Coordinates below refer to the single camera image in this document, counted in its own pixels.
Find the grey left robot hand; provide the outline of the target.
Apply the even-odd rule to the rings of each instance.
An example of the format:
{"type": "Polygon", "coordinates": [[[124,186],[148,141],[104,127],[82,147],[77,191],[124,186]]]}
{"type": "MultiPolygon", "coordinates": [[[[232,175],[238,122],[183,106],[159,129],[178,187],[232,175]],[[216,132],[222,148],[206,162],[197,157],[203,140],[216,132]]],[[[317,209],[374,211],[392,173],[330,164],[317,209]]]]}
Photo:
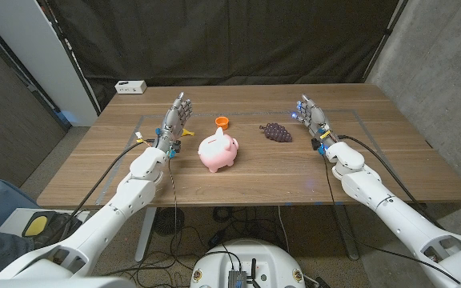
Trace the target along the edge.
{"type": "Polygon", "coordinates": [[[193,113],[190,99],[184,99],[183,96],[184,93],[181,92],[166,112],[159,128],[159,135],[154,142],[154,147],[164,152],[167,152],[181,137],[182,130],[193,113]]]}

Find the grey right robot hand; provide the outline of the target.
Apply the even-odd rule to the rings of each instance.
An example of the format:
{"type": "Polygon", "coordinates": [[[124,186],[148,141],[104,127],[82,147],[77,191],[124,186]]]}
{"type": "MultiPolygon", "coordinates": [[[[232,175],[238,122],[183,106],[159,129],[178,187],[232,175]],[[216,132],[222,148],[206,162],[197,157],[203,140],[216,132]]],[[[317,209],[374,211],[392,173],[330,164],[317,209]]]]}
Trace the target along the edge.
{"type": "Polygon", "coordinates": [[[323,135],[330,129],[323,110],[305,94],[302,94],[301,101],[297,101],[296,110],[291,117],[306,126],[311,136],[323,139],[323,135]]]}

